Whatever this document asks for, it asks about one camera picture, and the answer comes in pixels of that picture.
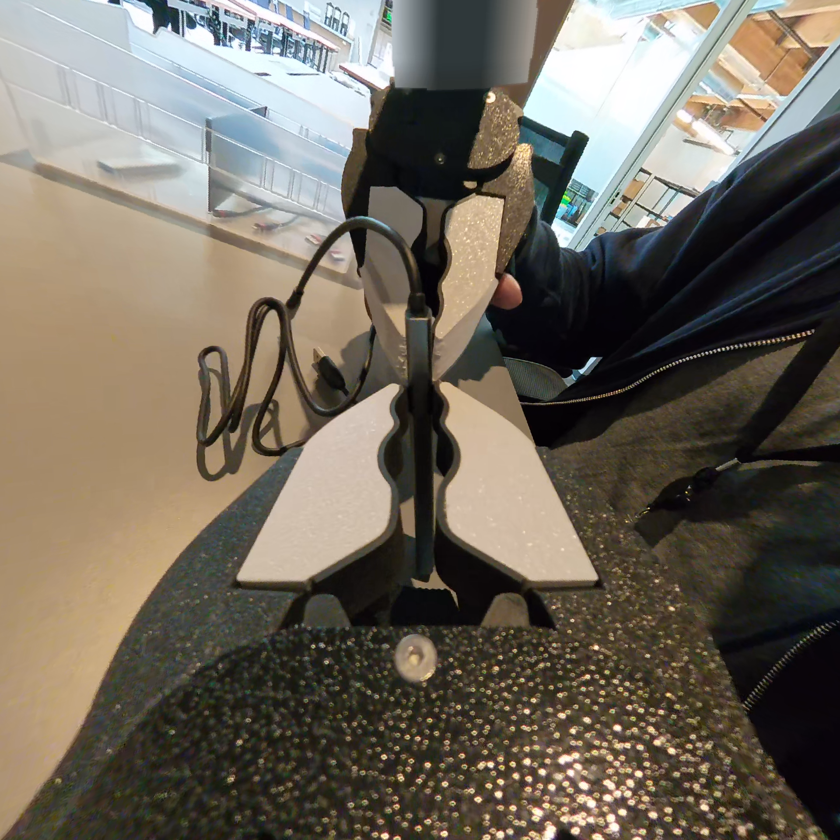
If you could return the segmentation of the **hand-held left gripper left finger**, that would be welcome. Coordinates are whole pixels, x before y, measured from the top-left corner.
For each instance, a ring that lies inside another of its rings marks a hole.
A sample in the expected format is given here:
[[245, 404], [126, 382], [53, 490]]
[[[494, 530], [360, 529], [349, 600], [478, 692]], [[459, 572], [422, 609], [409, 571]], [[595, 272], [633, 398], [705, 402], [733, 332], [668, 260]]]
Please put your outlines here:
[[389, 384], [304, 445], [243, 562], [242, 587], [303, 592], [378, 549], [399, 519], [386, 446], [403, 388]]

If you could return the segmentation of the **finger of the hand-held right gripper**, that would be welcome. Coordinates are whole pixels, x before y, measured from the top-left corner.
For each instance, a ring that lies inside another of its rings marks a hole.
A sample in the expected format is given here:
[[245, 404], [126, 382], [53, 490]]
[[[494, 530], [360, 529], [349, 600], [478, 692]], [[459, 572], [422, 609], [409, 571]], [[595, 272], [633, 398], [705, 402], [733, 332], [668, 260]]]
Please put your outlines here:
[[[424, 229], [422, 205], [395, 186], [371, 188], [368, 215], [396, 231], [409, 246]], [[360, 273], [383, 354], [397, 380], [407, 385], [406, 310], [410, 290], [402, 258], [388, 240], [369, 231]]]
[[504, 200], [469, 196], [444, 216], [446, 270], [438, 286], [432, 377], [444, 378], [471, 341], [497, 289], [497, 255]]

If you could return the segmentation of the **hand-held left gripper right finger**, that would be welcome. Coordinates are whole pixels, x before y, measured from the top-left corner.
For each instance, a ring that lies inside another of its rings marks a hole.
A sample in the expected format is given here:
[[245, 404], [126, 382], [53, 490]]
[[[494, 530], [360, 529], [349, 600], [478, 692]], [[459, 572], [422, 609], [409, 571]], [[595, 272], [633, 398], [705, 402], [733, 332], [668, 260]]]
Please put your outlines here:
[[598, 574], [531, 438], [455, 385], [437, 392], [438, 451], [449, 443], [453, 452], [439, 468], [441, 535], [527, 587], [594, 586]]

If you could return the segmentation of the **clear plastic bin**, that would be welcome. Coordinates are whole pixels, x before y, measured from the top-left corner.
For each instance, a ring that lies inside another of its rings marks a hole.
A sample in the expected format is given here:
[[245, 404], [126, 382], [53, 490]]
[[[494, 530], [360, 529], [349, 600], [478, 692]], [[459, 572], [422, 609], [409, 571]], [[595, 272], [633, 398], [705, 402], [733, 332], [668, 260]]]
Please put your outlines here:
[[[350, 151], [369, 108], [289, 59], [205, 48], [152, 35], [122, 7], [2, 2], [2, 83], [41, 167], [275, 253], [308, 260], [341, 222], [263, 210], [217, 217], [207, 208], [207, 119], [257, 112], [295, 123]], [[179, 175], [122, 178], [106, 157], [168, 156]]]

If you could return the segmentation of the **person's right forearm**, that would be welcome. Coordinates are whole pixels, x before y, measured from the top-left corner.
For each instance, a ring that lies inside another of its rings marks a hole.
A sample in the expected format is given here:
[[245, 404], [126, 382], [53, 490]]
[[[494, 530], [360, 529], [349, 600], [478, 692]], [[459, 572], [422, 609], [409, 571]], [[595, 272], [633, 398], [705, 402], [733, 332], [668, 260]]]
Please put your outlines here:
[[489, 306], [487, 317], [511, 352], [575, 368], [613, 353], [653, 317], [671, 260], [667, 227], [603, 234], [579, 251], [560, 246], [534, 207], [508, 272], [522, 304]]

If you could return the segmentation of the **long wooden desk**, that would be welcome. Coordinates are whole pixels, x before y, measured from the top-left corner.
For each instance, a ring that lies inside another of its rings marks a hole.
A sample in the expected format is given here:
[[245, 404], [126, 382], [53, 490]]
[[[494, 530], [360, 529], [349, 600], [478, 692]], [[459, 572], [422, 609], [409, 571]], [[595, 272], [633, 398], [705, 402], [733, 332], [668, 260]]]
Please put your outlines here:
[[215, 47], [295, 60], [322, 74], [338, 67], [340, 47], [269, 7], [246, 1], [169, 1], [182, 35], [192, 20]]

